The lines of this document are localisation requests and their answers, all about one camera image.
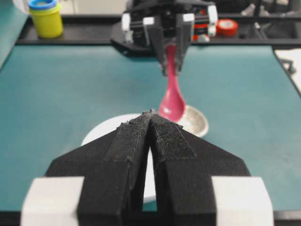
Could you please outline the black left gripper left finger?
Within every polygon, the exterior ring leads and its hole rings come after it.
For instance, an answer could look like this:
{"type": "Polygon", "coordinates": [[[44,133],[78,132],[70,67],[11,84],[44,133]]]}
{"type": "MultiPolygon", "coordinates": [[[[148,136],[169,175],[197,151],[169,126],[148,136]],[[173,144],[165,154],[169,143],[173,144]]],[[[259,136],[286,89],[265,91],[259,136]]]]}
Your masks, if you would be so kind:
{"type": "Polygon", "coordinates": [[[81,226],[121,226],[124,217],[142,211],[139,182],[151,113],[122,123],[113,132],[54,159],[47,177],[83,176],[77,215],[81,226]]]}

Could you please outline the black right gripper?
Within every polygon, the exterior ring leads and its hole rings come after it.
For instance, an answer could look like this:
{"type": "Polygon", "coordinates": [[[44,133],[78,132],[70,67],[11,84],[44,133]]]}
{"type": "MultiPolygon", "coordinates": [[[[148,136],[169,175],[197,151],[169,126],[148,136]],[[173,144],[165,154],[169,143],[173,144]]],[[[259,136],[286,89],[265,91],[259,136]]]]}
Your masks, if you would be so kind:
{"type": "Polygon", "coordinates": [[[121,17],[121,31],[126,43],[144,39],[152,46],[167,76],[164,35],[176,36],[176,71],[179,73],[186,51],[197,34],[216,35],[218,13],[208,0],[129,0],[121,17]]]}

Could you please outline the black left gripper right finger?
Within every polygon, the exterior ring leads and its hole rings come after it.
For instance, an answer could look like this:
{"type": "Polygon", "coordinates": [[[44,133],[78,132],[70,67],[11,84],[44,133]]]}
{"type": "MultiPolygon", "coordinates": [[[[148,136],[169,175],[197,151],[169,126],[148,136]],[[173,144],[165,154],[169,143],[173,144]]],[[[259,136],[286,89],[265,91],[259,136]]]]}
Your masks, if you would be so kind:
{"type": "Polygon", "coordinates": [[[151,114],[148,133],[162,223],[216,225],[211,177],[249,176],[245,162],[158,114],[151,114]]]}

